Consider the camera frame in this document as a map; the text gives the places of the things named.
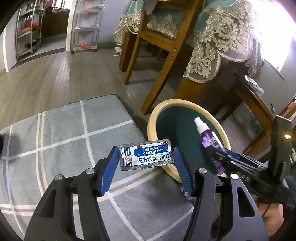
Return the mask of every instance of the bright window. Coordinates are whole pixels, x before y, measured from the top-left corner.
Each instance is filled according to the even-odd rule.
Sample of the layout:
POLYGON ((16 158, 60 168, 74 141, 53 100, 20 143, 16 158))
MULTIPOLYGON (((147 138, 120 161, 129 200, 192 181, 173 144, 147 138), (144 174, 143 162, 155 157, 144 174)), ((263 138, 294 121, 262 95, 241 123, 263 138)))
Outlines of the bright window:
POLYGON ((269 0, 252 0, 257 13, 253 36, 261 43, 261 56, 279 71, 290 51, 296 27, 287 11, 269 0))
POLYGON ((71 8, 73 0, 56 0, 55 6, 56 7, 64 7, 64 8, 71 8))

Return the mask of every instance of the wooden stool rim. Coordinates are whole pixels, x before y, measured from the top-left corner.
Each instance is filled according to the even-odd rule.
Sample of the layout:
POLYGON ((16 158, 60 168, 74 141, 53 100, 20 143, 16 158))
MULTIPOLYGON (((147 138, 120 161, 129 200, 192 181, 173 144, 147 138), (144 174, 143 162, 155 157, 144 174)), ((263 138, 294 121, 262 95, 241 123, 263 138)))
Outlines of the wooden stool rim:
MULTIPOLYGON (((230 142, 228 140, 228 137, 227 137, 224 129, 220 125, 220 123, 215 119, 215 117, 212 116, 208 111, 206 111, 204 108, 200 107, 199 105, 194 104, 194 103, 192 103, 190 101, 181 100, 181 99, 169 99, 169 100, 161 102, 160 104, 158 104, 155 107, 155 109, 152 111, 152 113, 151 113, 151 115, 149 117, 148 125, 147 125, 147 134, 148 134, 148 140, 149 141, 158 140, 157 133, 156 133, 156 120, 157 120, 159 114, 163 110, 165 110, 165 109, 167 109, 169 107, 173 107, 173 106, 187 107, 187 108, 193 109, 193 110, 201 113, 203 116, 205 116, 217 129, 218 133, 221 136, 222 143, 223 143, 224 147, 227 148, 228 150, 231 150, 230 142)), ((173 164, 162 166, 162 168, 172 178, 174 178, 178 182, 181 182, 181 179, 179 177, 177 168, 173 164)))

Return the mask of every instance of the power strip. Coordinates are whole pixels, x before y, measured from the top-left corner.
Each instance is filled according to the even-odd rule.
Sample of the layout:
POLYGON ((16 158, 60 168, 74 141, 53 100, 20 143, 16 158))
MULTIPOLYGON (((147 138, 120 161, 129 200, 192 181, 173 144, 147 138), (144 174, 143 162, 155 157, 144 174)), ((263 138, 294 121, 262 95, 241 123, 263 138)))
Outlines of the power strip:
POLYGON ((116 53, 121 53, 121 48, 115 47, 114 49, 115 49, 116 53))

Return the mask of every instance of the metal shelf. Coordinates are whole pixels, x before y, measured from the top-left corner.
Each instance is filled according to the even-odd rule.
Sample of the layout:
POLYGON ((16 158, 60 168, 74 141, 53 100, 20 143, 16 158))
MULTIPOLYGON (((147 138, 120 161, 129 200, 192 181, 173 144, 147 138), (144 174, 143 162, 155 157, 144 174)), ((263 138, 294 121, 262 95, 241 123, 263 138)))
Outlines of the metal shelf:
POLYGON ((24 36, 26 36, 27 34, 30 34, 30 33, 31 33, 31 29, 23 31, 23 33, 21 32, 21 34, 17 36, 17 39, 19 39, 21 37, 24 37, 24 36))
MULTIPOLYGON (((37 43, 35 46, 33 46, 33 50, 36 50, 36 49, 39 49, 41 46, 40 46, 40 43, 37 43)), ((21 52, 21 53, 19 53, 19 56, 22 56, 22 55, 24 55, 24 54, 26 54, 26 53, 30 53, 31 52, 31 49, 28 49, 28 50, 25 50, 25 51, 23 51, 23 52, 21 52)))
POLYGON ((81 14, 81 13, 99 13, 101 12, 103 9, 92 9, 92 10, 89 10, 89 11, 81 11, 81 12, 78 12, 78 14, 81 14))
POLYGON ((77 0, 76 2, 71 34, 72 53, 86 49, 94 49, 96 51, 98 48, 97 42, 99 40, 106 0, 96 0, 96 3, 99 5, 90 8, 90 6, 93 6, 92 0, 77 0))
POLYGON ((38 1, 40 1, 40 0, 30 0, 30 2, 27 2, 26 4, 22 5, 19 8, 16 30, 15 30, 15 54, 16 54, 17 60, 19 60, 19 57, 24 54, 27 54, 27 53, 33 54, 34 50, 41 47, 41 38, 42 38, 41 28, 42 28, 42 20, 43 20, 44 9, 45 9, 44 7, 46 4, 46 0, 41 0, 44 4, 43 8, 41 8, 40 5, 37 5, 38 1), (25 8, 27 8, 28 4, 33 5, 33 8, 25 11, 24 13, 21 13, 25 8), (35 13, 38 14, 38 18, 39 18, 39 27, 38 28, 33 28, 33 16, 35 13), (31 27, 25 31, 19 32, 20 31, 20 23, 22 21, 26 20, 26 19, 24 19, 25 17, 29 17, 29 16, 32 16, 31 27), (21 39, 22 37, 26 37, 26 36, 29 36, 29 43, 32 43, 33 38, 36 39, 36 37, 37 37, 38 39, 36 39, 36 40, 38 40, 38 43, 36 43, 35 46, 30 45, 30 47, 27 50, 19 53, 19 43, 21 43, 20 44, 21 47, 26 47, 26 46, 24 46, 25 43, 23 43, 24 39, 21 39))
POLYGON ((76 27, 74 29, 75 32, 83 32, 83 31, 98 31, 100 27, 76 27))
POLYGON ((77 50, 84 50, 84 49, 97 49, 98 45, 95 43, 89 43, 89 44, 74 44, 72 50, 77 51, 77 50))
POLYGON ((34 11, 34 8, 32 8, 32 9, 30 9, 30 10, 28 10, 28 11, 22 13, 22 14, 20 14, 19 15, 19 18, 30 16, 30 15, 32 15, 33 11, 34 11))
MULTIPOLYGON (((33 32, 34 31, 37 31, 37 30, 40 30, 41 28, 35 28, 33 29, 33 32)), ((30 34, 31 33, 31 29, 28 29, 26 31, 23 31, 23 32, 20 32, 20 34, 17 36, 17 39, 21 38, 21 37, 24 37, 26 36, 27 34, 30 34)))

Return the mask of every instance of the purple spray bottle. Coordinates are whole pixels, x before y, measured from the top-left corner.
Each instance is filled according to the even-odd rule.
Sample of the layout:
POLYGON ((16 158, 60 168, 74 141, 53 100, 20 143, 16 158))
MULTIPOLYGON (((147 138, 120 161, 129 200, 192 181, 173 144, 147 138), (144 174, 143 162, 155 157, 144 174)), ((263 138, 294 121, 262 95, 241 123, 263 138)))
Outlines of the purple spray bottle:
MULTIPOLYGON (((196 124, 197 131, 202 138, 202 144, 205 148, 208 146, 213 146, 223 152, 226 152, 215 132, 211 131, 206 123, 204 123, 199 117, 195 118, 194 122, 196 124)), ((225 173, 225 169, 219 161, 213 158, 212 161, 219 174, 225 173)))

